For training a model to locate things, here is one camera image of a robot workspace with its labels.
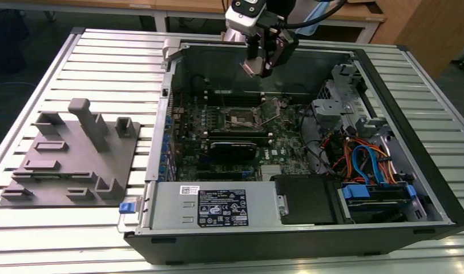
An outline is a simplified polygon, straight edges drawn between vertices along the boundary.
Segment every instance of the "wooden desk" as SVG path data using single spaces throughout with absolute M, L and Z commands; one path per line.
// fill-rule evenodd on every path
M 222 2 L 227 7 L 230 0 L 222 0 Z M 155 0 L 155 11 L 158 11 L 154 15 L 155 26 L 157 31 L 161 32 L 166 31 L 167 17 L 222 19 L 221 0 Z M 363 4 L 346 3 L 319 24 L 361 28 L 355 42 L 369 43 L 378 24 L 385 20 L 385 15 L 373 14 Z
M 121 9 L 151 9 L 155 0 L 4 0 L 0 2 L 82 7 L 110 7 Z
M 222 0 L 225 8 L 230 0 Z M 151 16 L 157 32 L 167 31 L 167 17 L 223 19 L 221 0 L 0 0 L 0 8 Z M 361 28 L 357 43 L 369 43 L 382 14 L 373 14 L 362 4 L 345 6 L 321 22 L 327 26 Z
M 230 0 L 222 0 L 222 2 L 225 7 L 227 7 Z M 155 0 L 155 9 L 222 14 L 221 0 Z M 329 17 L 329 19 L 383 22 L 385 15 L 371 13 L 363 4 L 346 3 L 342 8 Z

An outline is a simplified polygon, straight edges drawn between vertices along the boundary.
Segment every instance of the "metal bracket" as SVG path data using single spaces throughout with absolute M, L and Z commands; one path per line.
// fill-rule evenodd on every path
M 163 61 L 170 60 L 170 56 L 179 51 L 179 39 L 178 38 L 167 38 L 163 40 L 162 45 L 162 57 Z
M 358 136 L 362 138 L 370 138 L 377 133 L 381 126 L 386 124 L 385 118 L 359 118 L 354 123 L 354 128 L 358 132 Z

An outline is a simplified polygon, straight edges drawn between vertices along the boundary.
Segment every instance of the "slotted aluminum table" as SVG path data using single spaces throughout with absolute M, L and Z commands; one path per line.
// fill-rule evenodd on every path
M 126 196 L 141 195 L 163 73 L 161 48 L 169 37 L 219 39 L 213 35 L 93 29 L 70 34 L 0 145 L 0 193 L 37 134 L 30 125 L 37 112 L 61 111 L 64 119 L 74 119 L 66 106 L 72 98 L 80 97 L 92 101 L 90 110 L 101 112 L 104 120 L 124 115 L 142 124 L 126 189 Z M 314 41 L 302 44 L 365 50 L 464 206 L 464 120 L 410 53 L 395 46 Z M 121 231 L 130 230 L 135 222 L 135 215 L 120 216 L 116 208 L 0 209 L 0 274 L 120 271 L 464 274 L 464 233 L 419 242 L 382 256 L 171 267 L 149 265 L 124 242 Z

